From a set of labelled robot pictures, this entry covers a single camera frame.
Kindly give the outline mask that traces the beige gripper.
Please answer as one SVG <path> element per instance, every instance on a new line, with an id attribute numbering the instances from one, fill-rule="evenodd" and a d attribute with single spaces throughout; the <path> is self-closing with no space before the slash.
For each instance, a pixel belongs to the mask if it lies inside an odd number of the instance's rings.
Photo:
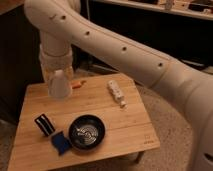
<path id="1" fill-rule="evenodd" d="M 68 80 L 73 78 L 73 68 L 68 67 L 43 67 L 43 78 L 46 83 L 49 83 L 57 70 L 62 70 Z"/>

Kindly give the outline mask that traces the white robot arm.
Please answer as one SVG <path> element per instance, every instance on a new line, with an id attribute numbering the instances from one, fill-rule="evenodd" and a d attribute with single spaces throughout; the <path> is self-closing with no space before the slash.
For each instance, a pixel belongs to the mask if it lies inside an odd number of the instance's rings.
<path id="1" fill-rule="evenodd" d="M 79 14 L 80 0 L 25 0 L 40 30 L 40 62 L 53 73 L 71 68 L 73 45 L 149 87 L 183 114 L 194 130 L 187 171 L 213 171 L 213 76 L 100 27 Z"/>

